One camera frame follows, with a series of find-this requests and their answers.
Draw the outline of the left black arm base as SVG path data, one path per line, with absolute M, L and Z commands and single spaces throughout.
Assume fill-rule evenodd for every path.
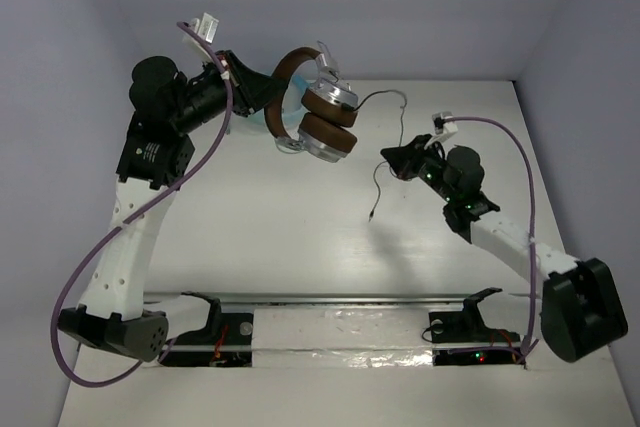
M 157 362 L 174 368 L 251 367 L 254 312 L 228 308 L 216 297 L 203 298 L 210 304 L 205 325 L 170 340 Z

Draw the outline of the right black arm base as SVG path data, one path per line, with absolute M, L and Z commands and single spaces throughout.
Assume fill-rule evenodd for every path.
M 471 294 L 457 311 L 429 313 L 421 338 L 433 347 L 433 364 L 442 366 L 523 365 L 521 336 L 485 325 L 479 306 L 497 300 L 502 290 L 492 287 Z

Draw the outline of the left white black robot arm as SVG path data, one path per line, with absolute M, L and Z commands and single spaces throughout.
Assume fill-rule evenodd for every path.
M 259 112 L 288 86 L 246 67 L 230 50 L 216 56 L 227 79 L 213 63 L 188 78 L 164 56 L 146 58 L 132 70 L 134 114 L 116 168 L 110 239 L 98 249 L 100 259 L 77 306 L 63 309 L 55 322 L 57 331 L 86 347 L 150 362 L 170 337 L 190 331 L 211 341 L 221 333 L 213 299 L 186 294 L 161 307 L 143 300 L 161 224 L 195 153 L 190 133 L 217 116 Z

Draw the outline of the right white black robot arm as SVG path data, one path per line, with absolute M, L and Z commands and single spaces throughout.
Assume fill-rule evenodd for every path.
M 543 341 L 561 360 L 574 363 L 625 337 L 628 322 L 611 270 L 602 260 L 580 260 L 539 243 L 501 212 L 482 191 L 479 154 L 465 146 L 444 150 L 429 135 L 381 151 L 394 175 L 422 180 L 444 201 L 452 232 L 490 253 L 528 281 L 526 296 L 490 287 L 467 297 L 463 331 L 483 340 L 498 329 L 517 333 L 529 351 Z

